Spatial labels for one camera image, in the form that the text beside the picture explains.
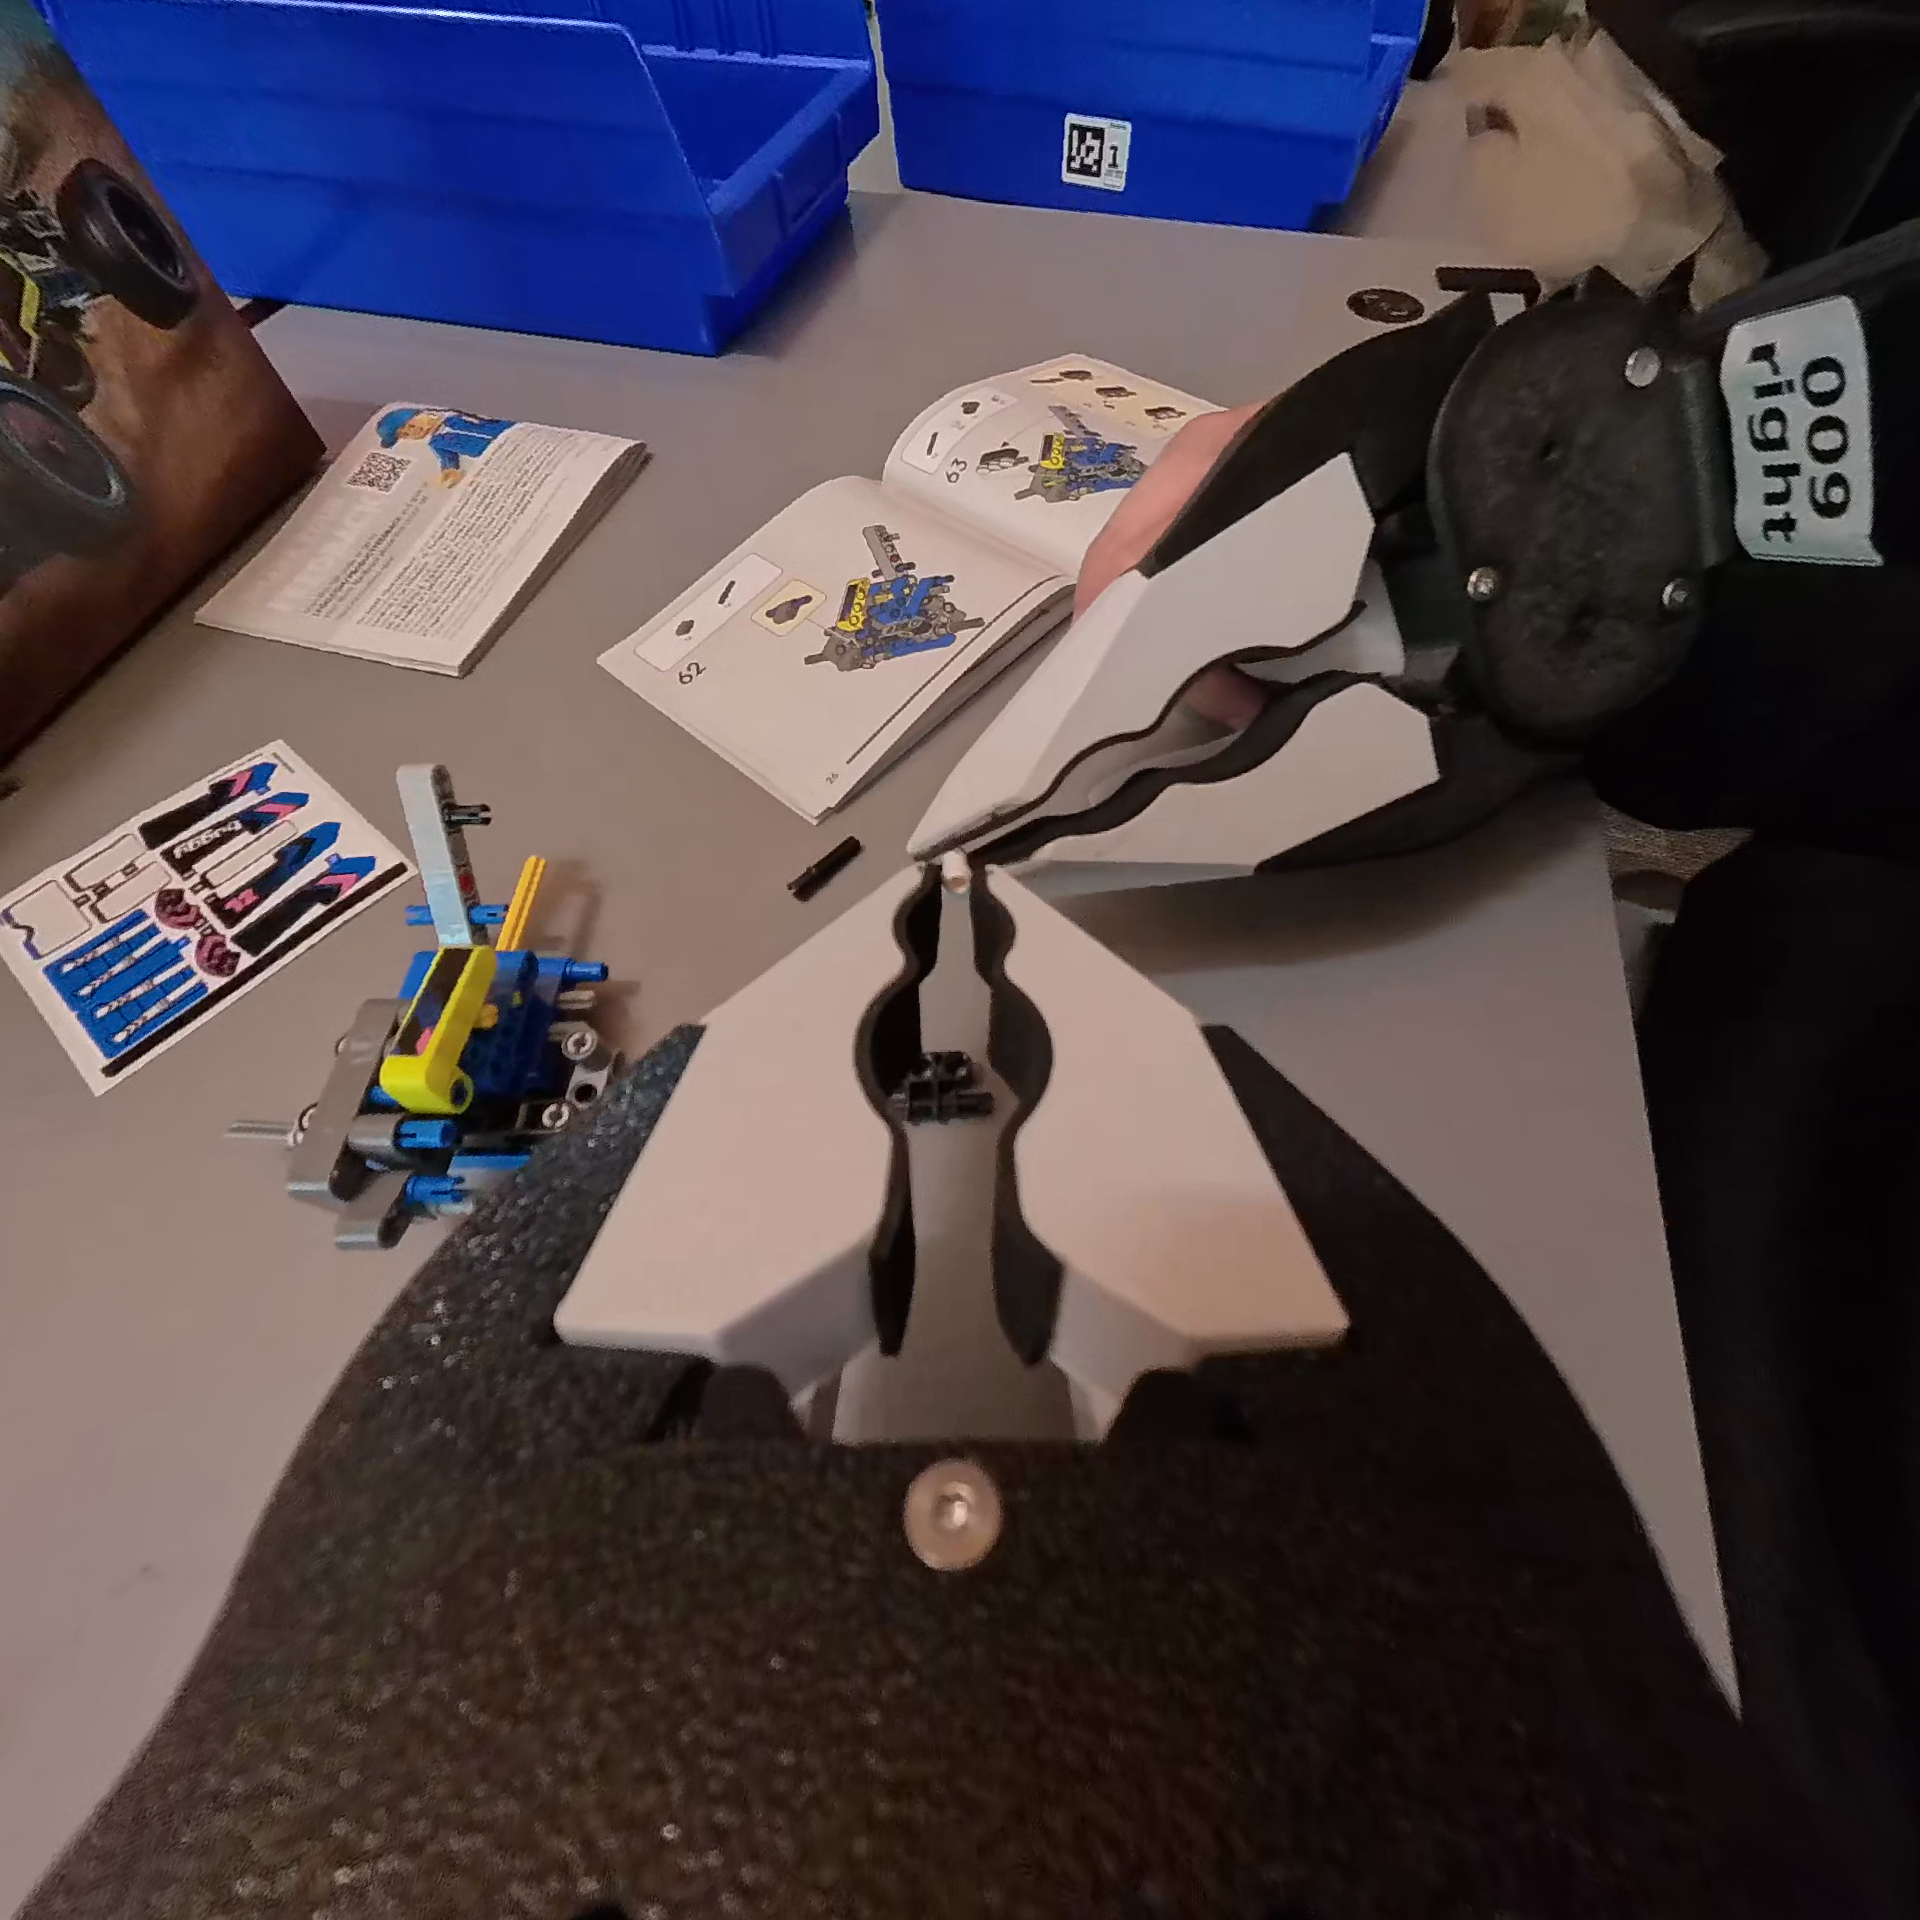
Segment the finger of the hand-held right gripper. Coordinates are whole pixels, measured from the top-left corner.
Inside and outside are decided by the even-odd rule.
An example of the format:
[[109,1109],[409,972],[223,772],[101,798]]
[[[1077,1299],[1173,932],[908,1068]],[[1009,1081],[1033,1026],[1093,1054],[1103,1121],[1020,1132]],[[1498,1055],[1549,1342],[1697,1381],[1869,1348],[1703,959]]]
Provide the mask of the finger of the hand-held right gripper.
[[1322,677],[1389,693],[1405,663],[1366,597],[1375,507],[1348,450],[1174,561],[1142,561],[1074,620],[956,763],[908,841],[918,861],[1080,812],[1146,766],[1201,759],[1285,690]]
[[1245,878],[1437,778],[1425,711],[1374,681],[1312,678],[1213,754],[1146,766],[1080,812],[1002,834],[991,869],[1080,894]]

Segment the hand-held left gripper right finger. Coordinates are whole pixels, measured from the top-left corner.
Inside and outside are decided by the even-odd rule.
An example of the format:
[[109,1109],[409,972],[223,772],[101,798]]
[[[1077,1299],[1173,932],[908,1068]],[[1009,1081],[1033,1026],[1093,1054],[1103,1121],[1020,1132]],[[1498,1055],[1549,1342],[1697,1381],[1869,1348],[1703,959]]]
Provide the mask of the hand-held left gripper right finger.
[[1263,1061],[1009,873],[975,869],[969,913],[1012,1097],[993,1307],[1074,1423],[1110,1427],[1142,1375],[1341,1342],[1351,1317],[1241,1100]]

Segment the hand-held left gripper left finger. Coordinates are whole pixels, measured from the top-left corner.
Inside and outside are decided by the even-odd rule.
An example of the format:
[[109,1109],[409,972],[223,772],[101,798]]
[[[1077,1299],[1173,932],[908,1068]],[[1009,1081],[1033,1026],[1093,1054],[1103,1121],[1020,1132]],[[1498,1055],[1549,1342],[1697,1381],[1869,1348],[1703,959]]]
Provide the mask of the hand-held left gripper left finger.
[[720,1002],[553,1317],[573,1348],[758,1367],[805,1397],[877,1339],[905,1198],[862,1021],[914,978],[908,867]]

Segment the black lego connector piece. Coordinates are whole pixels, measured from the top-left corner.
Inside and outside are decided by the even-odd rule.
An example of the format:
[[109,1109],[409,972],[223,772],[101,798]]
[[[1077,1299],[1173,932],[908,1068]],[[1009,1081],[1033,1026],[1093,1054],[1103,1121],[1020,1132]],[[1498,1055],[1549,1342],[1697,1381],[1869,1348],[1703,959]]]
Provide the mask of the black lego connector piece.
[[895,1081],[887,1109],[905,1124],[985,1121],[993,1092],[978,1061],[962,1050],[928,1050]]

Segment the open lego instruction booklet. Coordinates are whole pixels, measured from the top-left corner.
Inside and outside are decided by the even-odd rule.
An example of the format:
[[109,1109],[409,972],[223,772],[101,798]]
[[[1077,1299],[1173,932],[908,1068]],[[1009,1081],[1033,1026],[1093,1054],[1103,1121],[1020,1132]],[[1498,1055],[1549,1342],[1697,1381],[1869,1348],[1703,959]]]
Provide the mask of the open lego instruction booklet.
[[974,380],[598,665],[815,825],[1066,621],[1093,540],[1213,412],[1085,351]]

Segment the blue yellow grey lego model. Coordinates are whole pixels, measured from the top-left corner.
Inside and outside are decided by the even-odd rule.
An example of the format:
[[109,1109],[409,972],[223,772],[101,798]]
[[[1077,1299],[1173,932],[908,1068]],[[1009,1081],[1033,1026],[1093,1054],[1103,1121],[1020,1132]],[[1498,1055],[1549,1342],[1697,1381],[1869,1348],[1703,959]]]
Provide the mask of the blue yellow grey lego model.
[[466,846],[486,805],[456,801],[441,763],[396,775],[432,946],[397,996],[365,999],[314,1101],[293,1121],[233,1121],[269,1145],[285,1194],[330,1215],[346,1253],[384,1253],[432,1220],[469,1215],[607,1092],[621,1055],[596,1021],[607,965],[535,943],[546,860],[502,902],[481,899]]

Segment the lego sticker sheet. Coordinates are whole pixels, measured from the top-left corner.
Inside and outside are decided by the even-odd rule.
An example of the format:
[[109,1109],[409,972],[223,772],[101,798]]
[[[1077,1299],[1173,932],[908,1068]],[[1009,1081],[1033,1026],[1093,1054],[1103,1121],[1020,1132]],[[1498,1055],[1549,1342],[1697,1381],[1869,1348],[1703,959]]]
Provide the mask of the lego sticker sheet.
[[102,1095],[414,878],[276,739],[7,885],[4,972]]

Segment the dark truck lego set box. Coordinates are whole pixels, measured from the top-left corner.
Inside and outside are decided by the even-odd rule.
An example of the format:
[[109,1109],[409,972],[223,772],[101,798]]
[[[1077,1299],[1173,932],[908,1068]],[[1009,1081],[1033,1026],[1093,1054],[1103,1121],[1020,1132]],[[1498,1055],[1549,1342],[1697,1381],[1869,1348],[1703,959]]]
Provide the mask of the dark truck lego set box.
[[321,441],[33,5],[2,5],[2,763]]

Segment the person's right hand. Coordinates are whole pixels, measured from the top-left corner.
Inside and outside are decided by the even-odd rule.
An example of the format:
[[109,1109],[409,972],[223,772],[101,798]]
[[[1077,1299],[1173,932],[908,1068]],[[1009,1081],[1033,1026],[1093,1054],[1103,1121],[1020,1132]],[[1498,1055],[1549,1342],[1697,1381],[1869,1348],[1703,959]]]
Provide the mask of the person's right hand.
[[1212,474],[1223,450],[1255,420],[1263,401],[1244,403],[1186,420],[1132,490],[1117,495],[1116,513],[1087,546],[1074,583],[1072,618],[1093,611],[1108,586],[1133,569],[1165,535],[1190,491]]

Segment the white crumpled cloth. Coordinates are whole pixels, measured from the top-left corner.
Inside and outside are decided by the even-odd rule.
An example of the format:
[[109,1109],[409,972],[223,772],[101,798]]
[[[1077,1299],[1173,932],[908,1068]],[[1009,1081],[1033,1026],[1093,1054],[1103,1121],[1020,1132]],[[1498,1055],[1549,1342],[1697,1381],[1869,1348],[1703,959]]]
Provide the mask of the white crumpled cloth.
[[1740,233],[1720,153],[1605,28],[1457,45],[1437,74],[1478,235],[1505,265],[1551,283],[1602,269],[1644,294]]

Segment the blue plastic bin with tag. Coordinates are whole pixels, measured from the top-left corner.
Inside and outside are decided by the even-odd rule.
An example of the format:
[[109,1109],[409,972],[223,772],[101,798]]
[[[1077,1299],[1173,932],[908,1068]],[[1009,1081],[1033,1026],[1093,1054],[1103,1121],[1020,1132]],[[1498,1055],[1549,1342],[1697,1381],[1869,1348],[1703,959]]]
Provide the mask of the blue plastic bin with tag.
[[1401,102],[1425,2],[877,2],[895,169],[969,202],[1312,230]]

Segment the closed white booklet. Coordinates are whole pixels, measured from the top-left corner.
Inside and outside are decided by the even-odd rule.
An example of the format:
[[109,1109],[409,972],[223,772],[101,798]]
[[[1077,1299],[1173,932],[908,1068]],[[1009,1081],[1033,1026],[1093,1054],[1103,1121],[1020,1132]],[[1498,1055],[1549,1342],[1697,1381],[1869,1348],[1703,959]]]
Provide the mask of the closed white booklet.
[[649,460],[634,439],[389,403],[197,621],[460,678]]

